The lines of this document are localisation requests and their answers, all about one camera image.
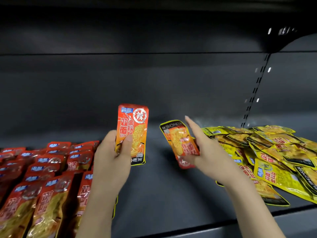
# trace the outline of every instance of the fingernail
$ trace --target fingernail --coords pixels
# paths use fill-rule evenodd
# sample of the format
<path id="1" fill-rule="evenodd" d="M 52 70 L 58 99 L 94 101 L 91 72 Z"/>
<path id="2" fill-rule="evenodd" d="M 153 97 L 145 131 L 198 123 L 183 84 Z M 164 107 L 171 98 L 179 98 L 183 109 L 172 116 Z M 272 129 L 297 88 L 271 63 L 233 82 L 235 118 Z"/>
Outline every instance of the fingernail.
<path id="1" fill-rule="evenodd" d="M 128 136 L 126 136 L 126 138 L 125 138 L 127 141 L 130 141 L 130 142 L 132 142 L 132 140 L 133 140 L 133 137 L 132 137 L 132 135 L 128 135 Z"/>

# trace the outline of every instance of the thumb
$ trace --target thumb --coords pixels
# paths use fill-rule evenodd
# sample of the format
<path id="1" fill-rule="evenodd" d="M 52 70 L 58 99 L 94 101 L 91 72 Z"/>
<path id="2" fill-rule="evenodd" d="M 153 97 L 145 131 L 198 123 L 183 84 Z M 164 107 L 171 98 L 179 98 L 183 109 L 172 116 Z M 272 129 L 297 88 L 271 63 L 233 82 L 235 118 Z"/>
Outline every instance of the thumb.
<path id="1" fill-rule="evenodd" d="M 186 155 L 182 157 L 185 161 L 188 163 L 197 166 L 197 163 L 199 165 L 201 157 L 198 155 Z"/>
<path id="2" fill-rule="evenodd" d="M 124 141 L 122 142 L 120 156 L 131 157 L 132 140 L 133 140 L 132 135 L 128 135 L 125 137 Z"/>

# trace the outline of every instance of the hand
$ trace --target hand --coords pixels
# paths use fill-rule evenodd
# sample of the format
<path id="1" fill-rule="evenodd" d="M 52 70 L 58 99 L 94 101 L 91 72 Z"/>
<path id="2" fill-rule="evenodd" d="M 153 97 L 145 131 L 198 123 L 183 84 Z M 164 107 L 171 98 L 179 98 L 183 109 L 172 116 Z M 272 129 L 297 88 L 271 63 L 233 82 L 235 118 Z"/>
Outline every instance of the hand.
<path id="1" fill-rule="evenodd" d="M 224 186 L 232 184 L 239 177 L 247 177 L 217 140 L 207 137 L 198 124 L 188 116 L 185 116 L 185 120 L 192 129 L 200 148 L 199 156 L 187 155 L 184 157 L 187 162 L 195 165 L 205 175 Z"/>
<path id="2" fill-rule="evenodd" d="M 116 130 L 111 130 L 95 153 L 92 190 L 94 195 L 115 199 L 128 179 L 131 169 L 132 135 L 122 143 L 120 155 L 114 151 Z"/>

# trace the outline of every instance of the right hand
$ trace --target right hand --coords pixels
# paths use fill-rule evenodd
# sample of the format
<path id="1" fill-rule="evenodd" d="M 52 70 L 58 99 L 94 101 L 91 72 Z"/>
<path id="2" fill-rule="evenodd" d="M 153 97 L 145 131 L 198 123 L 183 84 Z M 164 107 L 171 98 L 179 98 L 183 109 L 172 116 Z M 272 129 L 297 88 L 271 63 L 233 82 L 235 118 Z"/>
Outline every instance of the right hand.
<path id="1" fill-rule="evenodd" d="M 200 155 L 187 155 L 183 157 L 184 160 L 195 165 L 205 175 L 217 180 L 224 186 L 232 184 L 240 177 L 247 177 L 217 140 L 206 136 L 199 125 L 188 116 L 185 116 L 185 120 L 196 137 Z"/>

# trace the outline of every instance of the left hand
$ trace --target left hand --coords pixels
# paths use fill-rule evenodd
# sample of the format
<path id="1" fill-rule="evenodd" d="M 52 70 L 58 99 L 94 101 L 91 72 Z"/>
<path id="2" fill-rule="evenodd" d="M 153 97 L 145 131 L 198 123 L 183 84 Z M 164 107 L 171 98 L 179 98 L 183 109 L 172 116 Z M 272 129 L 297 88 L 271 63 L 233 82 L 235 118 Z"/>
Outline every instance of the left hand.
<path id="1" fill-rule="evenodd" d="M 128 179 L 131 169 L 132 135 L 122 143 L 120 154 L 116 147 L 116 130 L 111 130 L 98 146 L 94 158 L 92 195 L 115 199 Z"/>

